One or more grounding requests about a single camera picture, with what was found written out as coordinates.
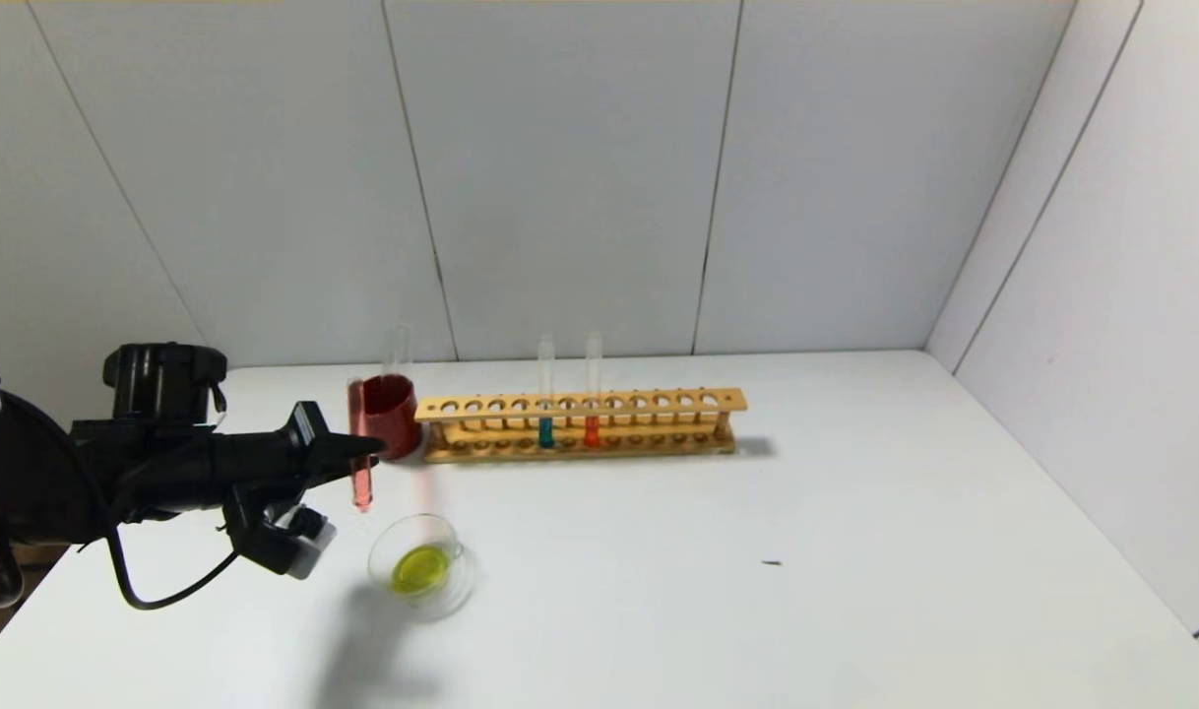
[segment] glass test tube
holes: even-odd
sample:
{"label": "glass test tube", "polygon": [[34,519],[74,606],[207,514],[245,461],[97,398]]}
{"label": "glass test tube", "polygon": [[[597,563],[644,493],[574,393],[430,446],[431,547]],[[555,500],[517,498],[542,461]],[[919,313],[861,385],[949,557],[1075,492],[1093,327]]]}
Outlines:
{"label": "glass test tube", "polygon": [[[586,336],[586,408],[600,408],[600,360],[603,359],[603,341],[600,332]],[[586,416],[586,434],[583,437],[586,447],[600,447],[600,416]]]}
{"label": "glass test tube", "polygon": [[[555,362],[555,342],[552,336],[544,335],[537,341],[537,408],[554,409],[555,399],[552,391],[552,365]],[[552,415],[537,417],[537,445],[540,447],[554,447],[555,438],[552,435]]]}

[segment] wooden test tube rack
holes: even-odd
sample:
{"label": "wooden test tube rack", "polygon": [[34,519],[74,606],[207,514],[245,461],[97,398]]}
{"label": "wooden test tube rack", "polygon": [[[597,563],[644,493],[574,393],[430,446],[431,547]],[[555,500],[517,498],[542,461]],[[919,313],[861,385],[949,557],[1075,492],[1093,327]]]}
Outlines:
{"label": "wooden test tube rack", "polygon": [[[429,423],[428,463],[621,458],[734,453],[730,413],[748,403],[739,389],[556,393],[550,408],[531,393],[430,396],[415,408]],[[554,447],[540,447],[540,419],[552,416]],[[583,443],[586,416],[600,417],[600,445]]]}

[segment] blue liquid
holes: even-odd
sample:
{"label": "blue liquid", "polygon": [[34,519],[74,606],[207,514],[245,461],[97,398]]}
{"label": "blue liquid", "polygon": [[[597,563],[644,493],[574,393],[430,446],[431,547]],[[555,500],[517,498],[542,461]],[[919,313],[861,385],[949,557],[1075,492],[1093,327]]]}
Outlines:
{"label": "blue liquid", "polygon": [[552,419],[537,421],[537,445],[540,447],[555,447],[555,439],[552,437]]}

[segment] pink test tube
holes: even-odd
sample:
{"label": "pink test tube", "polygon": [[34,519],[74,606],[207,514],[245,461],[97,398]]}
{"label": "pink test tube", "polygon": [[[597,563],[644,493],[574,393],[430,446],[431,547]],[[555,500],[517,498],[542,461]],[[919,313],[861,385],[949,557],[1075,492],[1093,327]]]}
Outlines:
{"label": "pink test tube", "polygon": [[[364,431],[364,405],[362,404],[362,380],[347,381],[347,404],[350,409],[350,432],[354,435],[367,435]],[[361,512],[372,510],[372,467],[370,458],[360,457],[350,461],[350,481],[355,492],[355,507]]]}

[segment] white table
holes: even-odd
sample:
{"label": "white table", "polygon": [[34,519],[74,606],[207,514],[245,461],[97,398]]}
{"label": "white table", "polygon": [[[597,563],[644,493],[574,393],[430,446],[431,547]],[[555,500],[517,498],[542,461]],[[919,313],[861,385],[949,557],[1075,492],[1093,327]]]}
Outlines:
{"label": "white table", "polygon": [[[240,369],[225,432],[295,399],[347,429],[375,367]],[[339,533],[306,582],[237,561],[132,611],[103,543],[0,637],[0,707],[1199,708],[1199,645],[926,354],[605,360],[616,389],[741,386],[734,457],[375,470],[308,493]],[[422,395],[532,391],[532,362],[418,365]],[[559,363],[559,390],[582,385]],[[364,588],[379,530],[441,512],[481,565],[438,624]],[[123,528],[158,597],[227,552],[217,512]],[[778,560],[781,566],[761,564]]]}

